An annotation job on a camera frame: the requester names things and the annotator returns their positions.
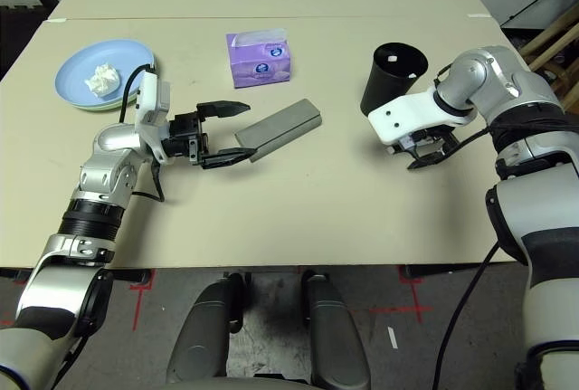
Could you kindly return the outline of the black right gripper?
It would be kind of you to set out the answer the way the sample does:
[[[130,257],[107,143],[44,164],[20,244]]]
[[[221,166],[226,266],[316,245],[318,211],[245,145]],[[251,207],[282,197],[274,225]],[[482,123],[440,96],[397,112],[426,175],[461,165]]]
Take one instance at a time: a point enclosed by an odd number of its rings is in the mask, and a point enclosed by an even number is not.
[[[431,153],[419,154],[419,147],[435,146]],[[446,159],[445,154],[457,147],[457,139],[453,135],[453,127],[431,127],[407,134],[394,143],[394,153],[408,153],[413,156],[413,162],[408,170],[416,170],[440,164]]]

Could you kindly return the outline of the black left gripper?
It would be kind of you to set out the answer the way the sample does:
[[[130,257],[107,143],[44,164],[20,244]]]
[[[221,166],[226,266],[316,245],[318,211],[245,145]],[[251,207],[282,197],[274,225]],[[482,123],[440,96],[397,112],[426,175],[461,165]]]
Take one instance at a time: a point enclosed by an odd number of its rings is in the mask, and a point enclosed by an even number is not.
[[[239,101],[217,100],[199,103],[196,111],[178,114],[168,122],[168,137],[162,147],[169,157],[186,157],[192,165],[202,169],[232,166],[256,153],[255,148],[234,147],[208,154],[207,135],[202,123],[210,117],[228,118],[250,110],[248,104]]]

